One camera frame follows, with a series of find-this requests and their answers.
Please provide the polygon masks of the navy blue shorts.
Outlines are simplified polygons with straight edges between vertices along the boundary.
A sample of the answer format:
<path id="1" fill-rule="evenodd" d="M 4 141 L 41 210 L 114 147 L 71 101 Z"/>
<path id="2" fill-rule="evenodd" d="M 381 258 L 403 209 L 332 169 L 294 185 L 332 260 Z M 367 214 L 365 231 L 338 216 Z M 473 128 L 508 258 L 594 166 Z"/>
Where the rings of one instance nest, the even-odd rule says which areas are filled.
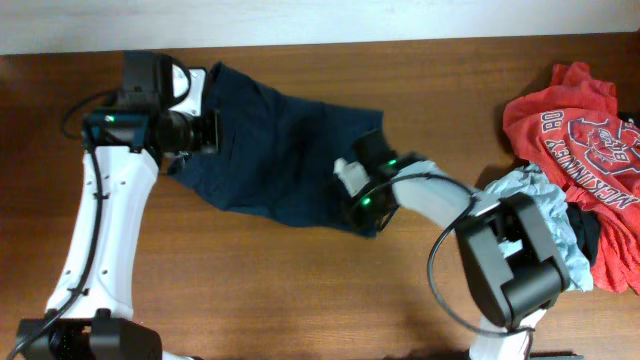
<path id="1" fill-rule="evenodd" d="M 210 75 L 203 105 L 219 119 L 220 148 L 174 160 L 169 176 L 223 211 L 354 232 L 334 162 L 355 161 L 354 143 L 382 129 L 383 112 L 288 96 L 222 62 Z"/>

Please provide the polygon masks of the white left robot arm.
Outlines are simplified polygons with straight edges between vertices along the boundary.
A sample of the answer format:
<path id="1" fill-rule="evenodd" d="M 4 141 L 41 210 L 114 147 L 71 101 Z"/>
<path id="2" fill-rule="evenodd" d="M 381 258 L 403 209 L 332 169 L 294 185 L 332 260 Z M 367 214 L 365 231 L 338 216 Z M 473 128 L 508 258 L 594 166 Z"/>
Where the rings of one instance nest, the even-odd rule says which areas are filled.
<path id="1" fill-rule="evenodd" d="M 163 158 L 220 148 L 219 116 L 203 108 L 209 79 L 166 54 L 125 52 L 121 85 L 82 119 L 82 193 L 63 271 L 44 315 L 20 321 L 9 358 L 173 358 L 133 320 L 133 267 Z"/>

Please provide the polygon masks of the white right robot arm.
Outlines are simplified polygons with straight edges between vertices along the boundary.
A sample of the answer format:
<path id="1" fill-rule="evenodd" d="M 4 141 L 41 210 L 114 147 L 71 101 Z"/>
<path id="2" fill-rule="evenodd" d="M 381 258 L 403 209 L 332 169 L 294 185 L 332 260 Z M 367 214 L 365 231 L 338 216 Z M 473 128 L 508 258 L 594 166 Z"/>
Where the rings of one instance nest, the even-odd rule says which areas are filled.
<path id="1" fill-rule="evenodd" d="M 426 264 L 438 305 L 476 339 L 468 359 L 530 359 L 537 323 L 570 285 L 569 270 L 534 200 L 468 186 L 416 153 L 399 154 L 379 130 L 353 145 L 355 159 L 335 160 L 345 195 L 344 215 L 356 229 L 382 230 L 400 208 L 414 211 L 442 232 Z M 446 303 L 434 275 L 444 240 L 457 241 L 467 287 L 482 314 L 474 325 Z"/>

